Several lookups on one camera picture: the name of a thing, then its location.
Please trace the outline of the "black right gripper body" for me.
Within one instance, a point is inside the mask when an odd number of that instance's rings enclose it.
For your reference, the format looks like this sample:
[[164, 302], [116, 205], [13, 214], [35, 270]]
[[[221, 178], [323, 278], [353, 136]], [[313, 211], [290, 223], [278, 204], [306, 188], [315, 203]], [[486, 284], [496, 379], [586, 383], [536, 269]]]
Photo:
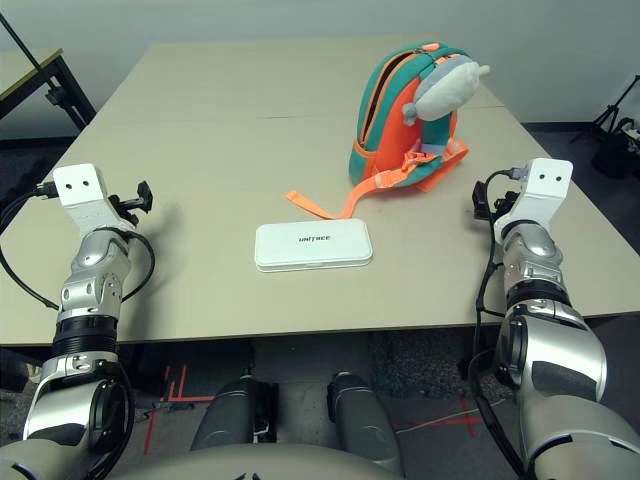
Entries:
[[496, 199], [494, 202], [494, 211], [491, 213], [491, 221], [495, 222], [498, 218], [509, 213], [518, 197], [519, 194], [517, 192], [507, 191], [503, 197]]

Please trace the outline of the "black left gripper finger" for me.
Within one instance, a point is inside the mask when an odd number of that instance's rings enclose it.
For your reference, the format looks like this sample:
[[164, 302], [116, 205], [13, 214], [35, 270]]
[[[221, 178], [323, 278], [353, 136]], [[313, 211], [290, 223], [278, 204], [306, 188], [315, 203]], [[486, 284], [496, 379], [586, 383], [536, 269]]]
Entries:
[[144, 213], [149, 213], [153, 205], [153, 194], [146, 181], [142, 181], [138, 184], [137, 195], [138, 198], [133, 203], [134, 208], [139, 209]]

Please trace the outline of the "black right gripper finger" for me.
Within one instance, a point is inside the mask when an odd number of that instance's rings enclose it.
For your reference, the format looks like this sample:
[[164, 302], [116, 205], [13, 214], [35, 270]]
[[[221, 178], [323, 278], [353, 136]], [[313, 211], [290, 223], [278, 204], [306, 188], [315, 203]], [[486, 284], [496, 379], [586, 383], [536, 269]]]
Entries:
[[477, 181], [472, 192], [473, 217], [476, 220], [491, 221], [492, 211], [488, 199], [487, 182]]

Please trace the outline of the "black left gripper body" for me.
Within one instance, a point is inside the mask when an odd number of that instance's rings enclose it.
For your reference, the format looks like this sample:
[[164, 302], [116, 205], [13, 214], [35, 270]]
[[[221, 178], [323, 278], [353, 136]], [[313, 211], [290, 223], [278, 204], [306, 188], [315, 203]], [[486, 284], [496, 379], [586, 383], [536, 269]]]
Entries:
[[132, 211], [140, 206], [139, 199], [121, 200], [118, 195], [110, 195], [108, 200], [120, 218], [129, 222], [134, 227], [138, 225], [139, 219]]

